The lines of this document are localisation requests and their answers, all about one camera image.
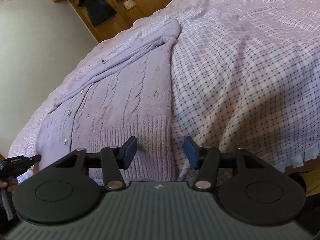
silver rivet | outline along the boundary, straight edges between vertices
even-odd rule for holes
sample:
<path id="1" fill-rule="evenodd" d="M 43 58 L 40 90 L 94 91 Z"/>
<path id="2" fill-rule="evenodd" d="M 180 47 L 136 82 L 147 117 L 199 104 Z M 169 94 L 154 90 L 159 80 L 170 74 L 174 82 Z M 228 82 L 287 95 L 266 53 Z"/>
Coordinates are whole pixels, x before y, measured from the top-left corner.
<path id="1" fill-rule="evenodd" d="M 200 180 L 196 182 L 196 187 L 199 189 L 206 189 L 211 187 L 211 183 L 206 180 Z"/>
<path id="2" fill-rule="evenodd" d="M 107 186 L 108 188 L 111 188 L 111 189 L 119 189 L 122 187 L 122 182 L 119 181 L 119 180 L 113 180 L 113 181 L 109 181 Z"/>

human hand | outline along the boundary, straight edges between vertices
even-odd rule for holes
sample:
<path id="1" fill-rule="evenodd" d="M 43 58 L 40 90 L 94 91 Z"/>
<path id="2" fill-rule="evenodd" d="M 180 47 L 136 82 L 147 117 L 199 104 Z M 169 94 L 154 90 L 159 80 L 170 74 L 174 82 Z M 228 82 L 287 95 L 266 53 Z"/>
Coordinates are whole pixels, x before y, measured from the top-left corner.
<path id="1" fill-rule="evenodd" d="M 14 177 L 10 177 L 8 179 L 8 182 L 4 182 L 2 180 L 0 180 L 0 188 L 6 188 L 9 192 L 13 192 L 16 187 L 18 186 L 18 181 L 16 178 Z"/>

pink blanket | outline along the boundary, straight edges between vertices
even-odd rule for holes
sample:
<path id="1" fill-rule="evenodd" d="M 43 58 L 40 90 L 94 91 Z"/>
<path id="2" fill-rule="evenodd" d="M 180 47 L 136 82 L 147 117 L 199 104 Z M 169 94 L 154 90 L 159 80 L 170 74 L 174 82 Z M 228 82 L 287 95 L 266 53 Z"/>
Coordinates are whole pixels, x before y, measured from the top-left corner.
<path id="1" fill-rule="evenodd" d="M 224 152 L 246 148 L 280 170 L 319 155 L 320 0 L 173 0 L 97 45 L 34 113 L 9 157 L 36 154 L 41 122 L 73 79 L 172 19 L 181 24 L 171 62 L 179 180 L 195 174 L 185 136 Z"/>

wall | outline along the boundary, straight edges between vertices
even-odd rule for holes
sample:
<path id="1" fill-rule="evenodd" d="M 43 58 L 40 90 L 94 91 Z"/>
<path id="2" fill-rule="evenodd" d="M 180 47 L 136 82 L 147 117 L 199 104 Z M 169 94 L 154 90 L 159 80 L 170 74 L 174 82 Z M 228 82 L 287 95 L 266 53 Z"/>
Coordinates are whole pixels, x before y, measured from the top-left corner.
<path id="1" fill-rule="evenodd" d="M 0 3 L 0 153 L 97 44 L 70 3 Z"/>

black circular disc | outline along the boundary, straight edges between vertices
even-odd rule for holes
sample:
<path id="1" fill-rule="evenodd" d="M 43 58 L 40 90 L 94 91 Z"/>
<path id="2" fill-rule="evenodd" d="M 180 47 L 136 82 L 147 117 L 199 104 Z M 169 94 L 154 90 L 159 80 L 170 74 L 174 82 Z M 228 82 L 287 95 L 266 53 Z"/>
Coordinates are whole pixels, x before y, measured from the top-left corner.
<path id="1" fill-rule="evenodd" d="M 39 172 L 23 182 L 13 194 L 13 204 L 23 219 L 57 224 L 76 220 L 100 200 L 99 186 L 72 169 Z"/>
<path id="2" fill-rule="evenodd" d="M 270 169 L 246 169 L 218 190 L 218 200 L 232 216 L 255 225 L 276 225 L 294 219 L 305 203 L 294 180 Z"/>

